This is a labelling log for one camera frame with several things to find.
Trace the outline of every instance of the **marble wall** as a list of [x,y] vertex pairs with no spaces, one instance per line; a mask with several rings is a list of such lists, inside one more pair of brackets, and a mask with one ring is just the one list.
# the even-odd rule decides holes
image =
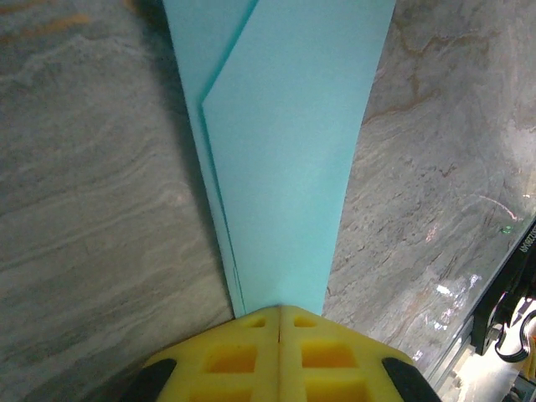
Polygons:
[[[0,0],[0,400],[231,318],[157,0]],[[426,371],[536,207],[536,3],[400,0],[324,315]]]

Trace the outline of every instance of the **black rubber pad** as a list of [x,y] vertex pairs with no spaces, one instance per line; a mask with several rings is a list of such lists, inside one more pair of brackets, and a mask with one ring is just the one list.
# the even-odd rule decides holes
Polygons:
[[382,363],[404,402],[441,402],[415,366],[397,358],[385,358]]
[[128,387],[120,402],[156,402],[176,365],[175,360],[166,358],[145,367]]

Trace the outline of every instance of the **light blue foam sheet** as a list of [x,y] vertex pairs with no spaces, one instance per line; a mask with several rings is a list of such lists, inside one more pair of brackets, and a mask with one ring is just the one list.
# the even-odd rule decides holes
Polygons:
[[167,0],[236,316],[322,312],[394,0]]

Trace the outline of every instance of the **yellow plastic object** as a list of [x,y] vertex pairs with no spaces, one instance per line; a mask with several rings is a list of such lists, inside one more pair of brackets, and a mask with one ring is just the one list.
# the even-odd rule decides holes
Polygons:
[[176,367],[157,402],[403,402],[382,359],[402,352],[297,307],[272,307],[153,356]]

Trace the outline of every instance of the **marble floor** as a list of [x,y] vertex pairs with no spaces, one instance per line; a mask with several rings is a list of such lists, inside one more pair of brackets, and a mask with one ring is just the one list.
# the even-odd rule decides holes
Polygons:
[[[536,212],[536,3],[400,0],[324,315],[441,355]],[[0,400],[113,400],[231,318],[158,0],[0,0]]]

